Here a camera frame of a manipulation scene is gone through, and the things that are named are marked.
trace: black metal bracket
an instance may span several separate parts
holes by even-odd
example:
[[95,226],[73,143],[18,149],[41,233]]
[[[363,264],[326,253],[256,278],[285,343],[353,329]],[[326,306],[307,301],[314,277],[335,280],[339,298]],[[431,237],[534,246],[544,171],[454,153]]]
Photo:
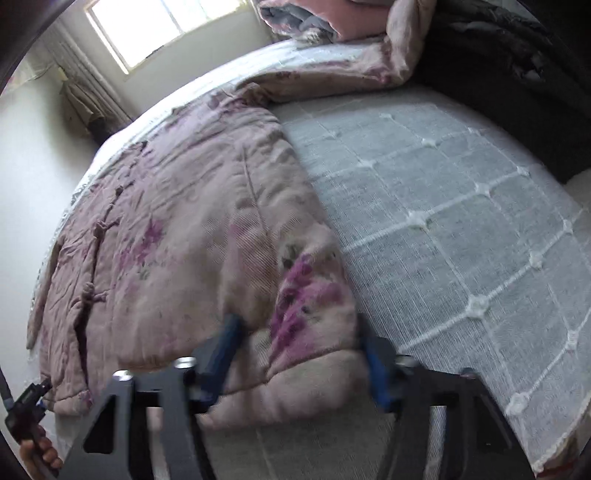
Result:
[[[511,426],[476,373],[428,370],[410,356],[397,355],[363,319],[360,324],[371,394],[384,412],[397,417],[378,480],[423,479],[432,406],[446,408],[439,480],[534,479]],[[245,336],[242,320],[230,315],[221,335],[190,357],[157,372],[115,372],[85,418],[60,480],[154,480],[147,407],[163,409],[161,440],[171,480],[215,480],[195,415],[217,403]],[[29,395],[31,405],[39,392]],[[57,476],[44,474],[47,480]]]

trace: bedsheet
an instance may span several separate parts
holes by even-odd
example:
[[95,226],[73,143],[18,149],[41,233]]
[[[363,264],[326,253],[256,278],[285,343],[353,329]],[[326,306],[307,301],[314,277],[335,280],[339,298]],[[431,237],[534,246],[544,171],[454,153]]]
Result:
[[[172,106],[232,80],[237,66],[360,49],[285,43],[222,67],[109,140],[93,168]],[[479,370],[541,470],[589,403],[589,212],[498,127],[422,87],[273,112],[339,234],[374,328],[432,368]],[[434,425],[441,433],[441,417]],[[314,421],[206,441],[220,478],[373,478],[388,431],[389,419],[360,396]],[[434,442],[431,478],[438,454]]]

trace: screw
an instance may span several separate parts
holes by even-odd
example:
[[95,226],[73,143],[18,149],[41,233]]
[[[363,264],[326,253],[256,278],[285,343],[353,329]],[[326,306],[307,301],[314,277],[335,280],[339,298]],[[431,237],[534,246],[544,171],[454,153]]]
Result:
[[197,361],[192,356],[184,356],[174,361],[174,367],[179,369],[193,368],[195,365],[197,365]]

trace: blue gripper part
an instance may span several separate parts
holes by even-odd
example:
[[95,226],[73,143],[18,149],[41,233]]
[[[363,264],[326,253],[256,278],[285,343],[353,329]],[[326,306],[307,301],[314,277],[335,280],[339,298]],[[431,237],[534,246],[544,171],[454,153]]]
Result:
[[207,408],[217,403],[232,360],[245,338],[246,327],[242,318],[234,314],[226,315],[222,333],[211,339],[214,344],[209,345],[212,349],[209,358],[204,359],[203,365],[198,365],[199,387],[206,394],[202,402]]

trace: pink pillow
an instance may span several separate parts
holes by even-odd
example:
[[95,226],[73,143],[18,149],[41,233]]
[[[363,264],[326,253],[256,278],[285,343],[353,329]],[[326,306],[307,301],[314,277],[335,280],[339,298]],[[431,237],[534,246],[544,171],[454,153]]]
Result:
[[390,7],[361,5],[350,0],[264,0],[260,7],[292,4],[327,21],[339,41],[371,37],[386,32]]

